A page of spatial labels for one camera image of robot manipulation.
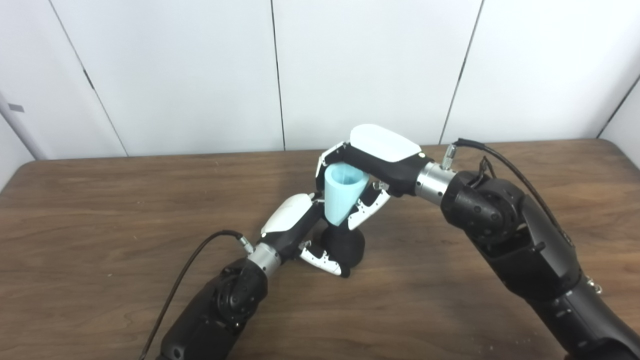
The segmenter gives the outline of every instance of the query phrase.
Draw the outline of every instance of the robotic arm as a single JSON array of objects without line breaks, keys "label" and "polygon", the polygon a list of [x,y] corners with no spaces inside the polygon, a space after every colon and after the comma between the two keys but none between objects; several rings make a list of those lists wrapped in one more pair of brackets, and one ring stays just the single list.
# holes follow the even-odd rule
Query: robotic arm
[{"label": "robotic arm", "polygon": [[[482,148],[468,140],[460,146]],[[400,135],[374,125],[354,128],[320,156],[317,193],[287,199],[262,228],[253,248],[227,265],[189,303],[161,345],[158,360],[224,359],[267,295],[268,277],[286,261],[301,258],[331,274],[349,276],[349,265],[304,237],[323,217],[324,175],[345,162],[379,181],[362,192],[341,231],[357,227],[391,196],[411,195],[437,206],[448,223],[463,230],[507,289],[523,298],[575,360],[640,360],[640,337],[598,296],[582,273],[575,249],[546,206],[504,179],[450,169],[452,145],[442,164]]]},{"label": "robotic arm", "polygon": [[[485,148],[468,140],[458,145]],[[451,170],[455,152],[456,145],[450,146],[438,164],[409,140],[362,125],[354,128],[350,143],[321,156],[316,185],[321,190],[327,165],[344,161],[383,181],[393,196],[418,196],[440,206],[446,221],[465,232],[507,289],[534,309],[573,359],[640,359],[640,337],[598,296],[602,289],[583,274],[573,243],[555,219],[505,179]],[[373,197],[363,193],[349,228],[377,210],[367,202]]]}]

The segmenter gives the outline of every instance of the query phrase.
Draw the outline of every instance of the light blue cup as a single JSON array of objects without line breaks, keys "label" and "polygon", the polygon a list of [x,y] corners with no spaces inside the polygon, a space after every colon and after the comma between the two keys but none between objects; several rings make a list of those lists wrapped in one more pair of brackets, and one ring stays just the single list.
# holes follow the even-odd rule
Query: light blue cup
[{"label": "light blue cup", "polygon": [[369,175],[345,163],[329,165],[324,173],[324,215],[333,225],[347,218],[369,182]]}]

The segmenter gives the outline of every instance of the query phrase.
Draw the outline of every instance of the black stand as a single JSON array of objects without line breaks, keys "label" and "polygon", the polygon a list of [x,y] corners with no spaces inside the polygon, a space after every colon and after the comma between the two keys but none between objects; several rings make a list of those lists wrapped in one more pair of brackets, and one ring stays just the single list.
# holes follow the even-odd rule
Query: black stand
[{"label": "black stand", "polygon": [[341,229],[329,224],[321,237],[322,247],[338,263],[353,268],[364,256],[364,235],[359,229]]}]

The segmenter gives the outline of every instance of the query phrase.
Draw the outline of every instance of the wooden table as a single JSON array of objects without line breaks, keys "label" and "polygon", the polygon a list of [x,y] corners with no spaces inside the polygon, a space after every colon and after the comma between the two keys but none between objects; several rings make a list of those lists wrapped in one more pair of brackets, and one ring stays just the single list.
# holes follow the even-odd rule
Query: wooden table
[{"label": "wooden table", "polygon": [[[640,331],[640,172],[603,140],[495,148],[529,176],[607,303]],[[424,149],[438,159],[445,147]],[[0,358],[137,359],[202,238],[229,228],[255,241],[285,198],[314,189],[319,153],[23,166],[0,193]],[[481,158],[467,149],[458,155],[458,169],[475,169]],[[349,279],[285,264],[230,358],[563,358],[533,311],[436,206],[392,199],[362,231],[365,258]],[[242,255],[230,238],[203,251],[148,359],[204,282]]]}]

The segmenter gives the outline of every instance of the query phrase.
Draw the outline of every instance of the cable connector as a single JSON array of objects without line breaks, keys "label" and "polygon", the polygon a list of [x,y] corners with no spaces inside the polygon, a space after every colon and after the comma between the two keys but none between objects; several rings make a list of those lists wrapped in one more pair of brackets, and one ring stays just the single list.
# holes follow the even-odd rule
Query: cable connector
[{"label": "cable connector", "polygon": [[238,242],[240,243],[240,245],[244,248],[244,251],[246,251],[246,253],[248,255],[253,254],[253,252],[255,251],[255,249],[253,248],[253,245],[251,245],[251,243],[249,242],[249,240],[247,240],[244,236],[237,238]]},{"label": "cable connector", "polygon": [[456,156],[456,150],[458,150],[458,146],[455,143],[449,144],[447,151],[444,153],[444,158],[442,158],[442,164],[440,165],[442,170],[451,169],[453,158]]}]

